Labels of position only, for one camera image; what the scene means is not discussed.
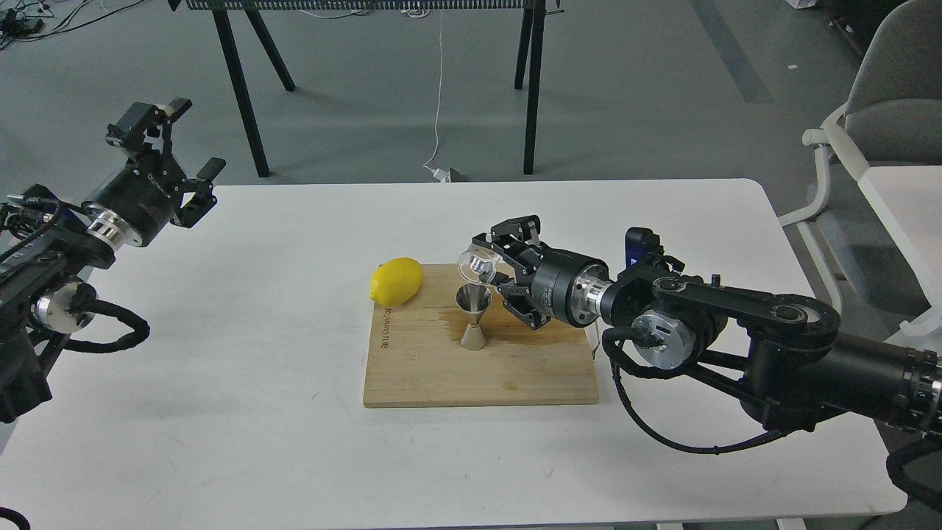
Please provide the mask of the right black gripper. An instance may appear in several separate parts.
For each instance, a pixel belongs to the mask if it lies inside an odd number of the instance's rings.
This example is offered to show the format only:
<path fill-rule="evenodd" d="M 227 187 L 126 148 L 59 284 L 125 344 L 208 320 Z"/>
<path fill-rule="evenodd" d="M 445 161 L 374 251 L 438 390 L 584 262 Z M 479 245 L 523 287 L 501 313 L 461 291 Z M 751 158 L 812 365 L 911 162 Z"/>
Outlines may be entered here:
<path fill-rule="evenodd" d="M 514 268 L 512 278 L 496 274 L 492 285 L 509 313 L 536 330 L 551 318 L 585 328 L 600 316 L 601 295 L 610 285 L 609 268 L 598 258 L 539 241 L 537 215 L 499 222 L 472 238 L 472 245 L 491 250 Z"/>

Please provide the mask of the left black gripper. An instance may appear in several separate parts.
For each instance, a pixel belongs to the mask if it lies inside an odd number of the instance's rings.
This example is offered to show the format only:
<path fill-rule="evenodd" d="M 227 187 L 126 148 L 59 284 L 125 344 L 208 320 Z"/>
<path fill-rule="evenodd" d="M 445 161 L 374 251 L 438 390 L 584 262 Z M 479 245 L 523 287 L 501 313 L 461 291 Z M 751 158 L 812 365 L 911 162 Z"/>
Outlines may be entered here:
<path fill-rule="evenodd" d="M 214 180 L 226 160 L 209 158 L 189 178 L 172 154 L 174 124 L 192 107 L 188 98 L 135 102 L 108 124 L 105 142 L 127 160 L 82 202 L 88 234 L 112 248 L 147 246 L 167 224 L 192 228 L 215 207 Z"/>

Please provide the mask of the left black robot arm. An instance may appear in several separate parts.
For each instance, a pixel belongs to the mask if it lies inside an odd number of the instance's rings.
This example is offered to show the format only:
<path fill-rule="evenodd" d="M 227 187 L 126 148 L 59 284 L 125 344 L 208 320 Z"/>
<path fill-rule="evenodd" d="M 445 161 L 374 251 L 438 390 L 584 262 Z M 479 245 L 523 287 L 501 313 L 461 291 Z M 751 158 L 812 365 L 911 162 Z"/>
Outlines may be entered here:
<path fill-rule="evenodd" d="M 172 127 L 191 106 L 137 102 L 109 124 L 105 140 L 127 161 L 80 205 L 44 185 L 3 202 L 2 229 L 13 236 L 2 253 L 3 423 L 51 399 L 47 377 L 63 351 L 114 353 L 150 335 L 148 322 L 98 298 L 80 272 L 107 269 L 121 246 L 147 246 L 167 224 L 191 228 L 215 207 L 225 161 L 211 158 L 188 177 L 171 151 Z"/>

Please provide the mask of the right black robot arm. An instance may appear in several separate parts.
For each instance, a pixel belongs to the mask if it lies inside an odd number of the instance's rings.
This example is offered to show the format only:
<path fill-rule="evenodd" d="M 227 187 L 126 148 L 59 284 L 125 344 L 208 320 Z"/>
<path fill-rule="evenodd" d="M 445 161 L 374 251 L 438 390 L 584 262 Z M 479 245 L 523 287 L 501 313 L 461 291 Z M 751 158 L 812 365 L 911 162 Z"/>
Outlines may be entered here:
<path fill-rule="evenodd" d="M 535 215 L 492 226 L 471 239 L 458 271 L 471 284 L 494 286 L 504 308 L 531 329 L 552 319 L 572 328 L 606 323 L 599 343 L 617 395 L 656 442 L 723 455 L 854 413 L 918 433 L 889 453 L 886 470 L 900 490 L 940 510 L 939 491 L 906 473 L 916 459 L 940 452 L 938 353 L 844 334 L 837 310 L 815 298 L 684 275 L 684 264 L 648 228 L 627 229 L 626 268 L 616 278 L 598 258 L 545 244 L 539 229 Z M 640 418 L 623 375 L 690 377 L 738 399 L 764 432 L 726 446 L 673 442 Z"/>

